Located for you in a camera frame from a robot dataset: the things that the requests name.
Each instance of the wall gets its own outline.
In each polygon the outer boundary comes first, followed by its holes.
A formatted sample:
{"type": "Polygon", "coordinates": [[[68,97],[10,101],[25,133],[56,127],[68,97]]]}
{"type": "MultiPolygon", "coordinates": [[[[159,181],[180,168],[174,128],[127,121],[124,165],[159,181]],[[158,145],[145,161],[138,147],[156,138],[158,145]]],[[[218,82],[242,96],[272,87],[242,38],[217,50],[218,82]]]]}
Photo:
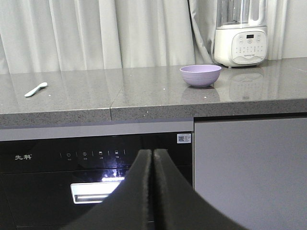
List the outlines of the wall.
{"type": "Polygon", "coordinates": [[[307,57],[306,0],[288,0],[283,58],[307,57]]]}

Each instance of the qr code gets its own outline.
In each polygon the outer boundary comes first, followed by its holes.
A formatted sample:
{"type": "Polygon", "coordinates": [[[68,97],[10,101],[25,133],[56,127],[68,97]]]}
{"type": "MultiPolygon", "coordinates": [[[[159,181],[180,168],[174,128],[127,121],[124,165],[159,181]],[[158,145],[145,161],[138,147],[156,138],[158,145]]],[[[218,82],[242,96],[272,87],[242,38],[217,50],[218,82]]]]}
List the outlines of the qr code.
{"type": "Polygon", "coordinates": [[[183,144],[183,143],[191,143],[190,133],[177,134],[177,144],[183,144]]]}

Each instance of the black padded object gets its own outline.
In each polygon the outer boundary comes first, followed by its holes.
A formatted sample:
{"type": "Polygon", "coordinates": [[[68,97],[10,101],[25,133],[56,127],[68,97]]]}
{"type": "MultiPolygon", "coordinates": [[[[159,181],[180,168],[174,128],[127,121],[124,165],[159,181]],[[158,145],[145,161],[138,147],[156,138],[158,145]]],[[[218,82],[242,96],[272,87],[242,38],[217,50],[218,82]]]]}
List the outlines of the black padded object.
{"type": "Polygon", "coordinates": [[[113,193],[61,230],[146,230],[151,161],[152,151],[140,150],[113,193]]]}
{"type": "Polygon", "coordinates": [[[154,220],[159,230],[246,230],[203,200],[165,149],[153,153],[154,220]]]}

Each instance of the black dishwasher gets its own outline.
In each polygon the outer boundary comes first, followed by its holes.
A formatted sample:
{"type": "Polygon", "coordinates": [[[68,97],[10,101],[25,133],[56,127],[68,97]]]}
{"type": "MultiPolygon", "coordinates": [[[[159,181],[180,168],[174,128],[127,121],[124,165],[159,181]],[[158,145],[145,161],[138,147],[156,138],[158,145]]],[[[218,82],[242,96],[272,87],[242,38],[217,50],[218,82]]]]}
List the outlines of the black dishwasher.
{"type": "Polygon", "coordinates": [[[0,142],[0,229],[57,230],[77,219],[124,180],[141,149],[167,149],[192,184],[190,132],[0,142]]]}

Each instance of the cabinet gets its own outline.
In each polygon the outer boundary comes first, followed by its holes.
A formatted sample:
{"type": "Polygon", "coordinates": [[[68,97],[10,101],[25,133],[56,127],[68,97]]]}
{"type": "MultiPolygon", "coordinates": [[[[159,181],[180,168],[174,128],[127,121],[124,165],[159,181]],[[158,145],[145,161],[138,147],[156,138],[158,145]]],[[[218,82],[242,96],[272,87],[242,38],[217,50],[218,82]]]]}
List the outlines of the cabinet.
{"type": "Polygon", "coordinates": [[[307,118],[195,123],[195,189],[250,230],[305,230],[307,118]]]}

